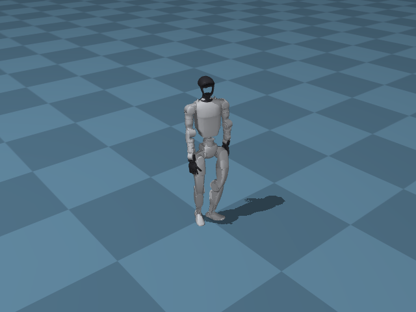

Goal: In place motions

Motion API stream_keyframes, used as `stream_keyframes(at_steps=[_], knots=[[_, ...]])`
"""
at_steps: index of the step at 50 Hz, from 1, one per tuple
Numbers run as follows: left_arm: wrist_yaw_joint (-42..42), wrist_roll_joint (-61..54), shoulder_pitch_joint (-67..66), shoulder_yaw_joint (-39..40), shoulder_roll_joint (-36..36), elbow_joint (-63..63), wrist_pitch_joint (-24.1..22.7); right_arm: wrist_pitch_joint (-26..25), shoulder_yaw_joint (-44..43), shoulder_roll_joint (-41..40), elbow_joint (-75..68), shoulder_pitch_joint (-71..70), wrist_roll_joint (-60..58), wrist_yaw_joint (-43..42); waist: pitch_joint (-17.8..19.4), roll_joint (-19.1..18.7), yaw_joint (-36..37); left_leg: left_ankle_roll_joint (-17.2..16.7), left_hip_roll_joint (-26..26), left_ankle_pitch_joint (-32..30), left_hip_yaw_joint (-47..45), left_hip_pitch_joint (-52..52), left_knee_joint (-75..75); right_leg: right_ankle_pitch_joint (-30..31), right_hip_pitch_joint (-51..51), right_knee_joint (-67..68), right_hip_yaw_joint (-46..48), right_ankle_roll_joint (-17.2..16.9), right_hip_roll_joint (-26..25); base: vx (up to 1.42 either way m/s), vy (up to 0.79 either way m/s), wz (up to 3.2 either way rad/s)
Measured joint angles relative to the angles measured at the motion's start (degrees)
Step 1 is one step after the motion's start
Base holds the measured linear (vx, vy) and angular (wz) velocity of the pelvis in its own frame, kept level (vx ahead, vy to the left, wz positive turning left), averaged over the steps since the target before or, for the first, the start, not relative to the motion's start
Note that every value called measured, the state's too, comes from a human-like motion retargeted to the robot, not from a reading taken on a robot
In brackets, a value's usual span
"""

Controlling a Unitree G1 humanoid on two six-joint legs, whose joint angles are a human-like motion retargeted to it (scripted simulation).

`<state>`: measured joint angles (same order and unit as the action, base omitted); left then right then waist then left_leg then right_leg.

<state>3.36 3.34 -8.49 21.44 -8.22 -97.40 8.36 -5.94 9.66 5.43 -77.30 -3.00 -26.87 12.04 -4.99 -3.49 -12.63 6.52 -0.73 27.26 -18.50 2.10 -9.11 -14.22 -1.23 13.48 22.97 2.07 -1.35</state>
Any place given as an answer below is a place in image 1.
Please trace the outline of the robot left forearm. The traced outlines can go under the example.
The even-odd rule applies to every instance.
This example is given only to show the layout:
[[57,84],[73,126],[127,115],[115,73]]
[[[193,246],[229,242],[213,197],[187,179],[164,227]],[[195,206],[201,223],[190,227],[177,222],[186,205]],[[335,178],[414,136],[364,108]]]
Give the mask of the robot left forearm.
[[231,138],[231,127],[228,128],[228,129],[223,128],[223,132],[224,132],[224,135],[223,135],[223,141],[222,142],[227,144],[227,141],[230,140],[230,138]]

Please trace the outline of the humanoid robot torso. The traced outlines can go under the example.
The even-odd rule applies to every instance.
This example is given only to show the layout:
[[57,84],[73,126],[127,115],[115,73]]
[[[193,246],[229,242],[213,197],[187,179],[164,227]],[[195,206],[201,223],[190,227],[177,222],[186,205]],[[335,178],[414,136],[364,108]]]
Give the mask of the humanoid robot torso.
[[203,151],[203,158],[210,159],[217,154],[218,146],[214,142],[214,136],[218,135],[221,122],[221,102],[218,98],[210,97],[211,102],[202,102],[197,99],[194,124],[203,142],[199,144],[199,150]]

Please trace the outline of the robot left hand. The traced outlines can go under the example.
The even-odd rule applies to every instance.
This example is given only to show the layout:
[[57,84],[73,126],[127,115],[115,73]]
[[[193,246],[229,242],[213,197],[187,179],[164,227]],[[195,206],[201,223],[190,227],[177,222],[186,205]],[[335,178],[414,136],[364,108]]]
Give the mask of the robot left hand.
[[[222,142],[222,143],[223,143],[223,142]],[[225,143],[223,143],[223,144],[222,144],[222,147],[223,147],[223,148],[225,148],[225,149],[227,150],[227,152],[228,152],[228,156],[229,156],[229,147],[228,147],[228,146],[229,146],[229,143],[230,143],[230,140],[228,140],[228,141],[227,141],[227,144],[225,144]]]

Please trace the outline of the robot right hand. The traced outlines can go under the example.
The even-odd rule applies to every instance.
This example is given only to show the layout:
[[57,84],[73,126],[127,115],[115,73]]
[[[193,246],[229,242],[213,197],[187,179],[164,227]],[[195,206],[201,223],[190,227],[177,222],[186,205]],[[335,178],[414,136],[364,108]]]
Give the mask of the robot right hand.
[[197,171],[197,169],[199,170],[199,171],[202,171],[201,169],[199,169],[198,167],[197,167],[197,164],[195,163],[195,161],[196,161],[196,156],[195,156],[195,154],[192,156],[192,158],[193,158],[193,160],[188,160],[189,161],[189,164],[188,164],[188,167],[189,167],[189,172],[190,173],[192,173],[192,174],[198,174],[198,171]]

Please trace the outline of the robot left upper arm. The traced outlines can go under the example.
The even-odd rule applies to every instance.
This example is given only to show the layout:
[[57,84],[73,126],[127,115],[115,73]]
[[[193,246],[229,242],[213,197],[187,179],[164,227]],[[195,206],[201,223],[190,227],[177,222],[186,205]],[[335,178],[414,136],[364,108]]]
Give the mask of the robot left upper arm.
[[221,117],[222,117],[222,127],[224,129],[230,128],[233,123],[229,119],[229,103],[224,99],[220,98],[219,101],[221,102]]

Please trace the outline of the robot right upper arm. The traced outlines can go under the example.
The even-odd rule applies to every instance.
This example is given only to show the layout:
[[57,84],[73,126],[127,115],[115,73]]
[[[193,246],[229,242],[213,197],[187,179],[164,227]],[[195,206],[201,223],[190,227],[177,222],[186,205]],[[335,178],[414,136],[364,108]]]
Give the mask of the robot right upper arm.
[[191,103],[189,105],[186,105],[184,108],[185,113],[185,126],[186,130],[190,133],[190,138],[196,136],[196,130],[192,128],[194,123],[194,117],[193,114],[196,112],[196,104]]

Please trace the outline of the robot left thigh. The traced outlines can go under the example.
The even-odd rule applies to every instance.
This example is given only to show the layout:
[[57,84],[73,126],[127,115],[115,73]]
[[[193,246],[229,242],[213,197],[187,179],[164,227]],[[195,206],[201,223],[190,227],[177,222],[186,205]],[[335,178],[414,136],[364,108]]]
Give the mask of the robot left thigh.
[[211,181],[210,187],[213,191],[220,190],[227,179],[228,171],[229,171],[229,157],[228,157],[228,151],[218,146],[217,154],[215,155],[217,158],[216,163],[216,179]]

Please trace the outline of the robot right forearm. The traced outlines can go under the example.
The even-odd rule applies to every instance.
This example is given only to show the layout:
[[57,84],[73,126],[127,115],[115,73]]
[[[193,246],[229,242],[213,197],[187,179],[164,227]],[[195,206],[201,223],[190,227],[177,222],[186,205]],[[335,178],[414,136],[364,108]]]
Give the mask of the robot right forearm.
[[192,156],[195,154],[196,149],[195,149],[195,145],[194,145],[194,139],[190,138],[190,133],[189,130],[186,130],[185,132],[185,140],[187,143],[187,158],[188,160],[193,160]]

